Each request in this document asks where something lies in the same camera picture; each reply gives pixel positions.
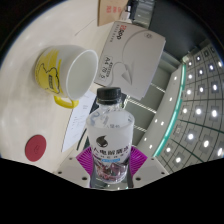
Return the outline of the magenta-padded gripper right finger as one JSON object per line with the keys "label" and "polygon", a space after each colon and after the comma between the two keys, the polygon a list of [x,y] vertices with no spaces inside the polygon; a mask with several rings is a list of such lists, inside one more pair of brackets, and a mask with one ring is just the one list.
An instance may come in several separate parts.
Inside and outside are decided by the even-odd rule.
{"label": "magenta-padded gripper right finger", "polygon": [[156,157],[147,157],[137,148],[131,148],[128,172],[130,187],[143,187],[167,175],[167,170]]}

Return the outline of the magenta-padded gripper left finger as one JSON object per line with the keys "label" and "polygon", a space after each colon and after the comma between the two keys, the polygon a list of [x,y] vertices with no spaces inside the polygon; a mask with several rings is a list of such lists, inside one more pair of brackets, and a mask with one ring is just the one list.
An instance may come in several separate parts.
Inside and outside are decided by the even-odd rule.
{"label": "magenta-padded gripper left finger", "polygon": [[76,157],[66,158],[59,166],[55,175],[84,188],[90,187],[94,163],[91,148],[88,147]]}

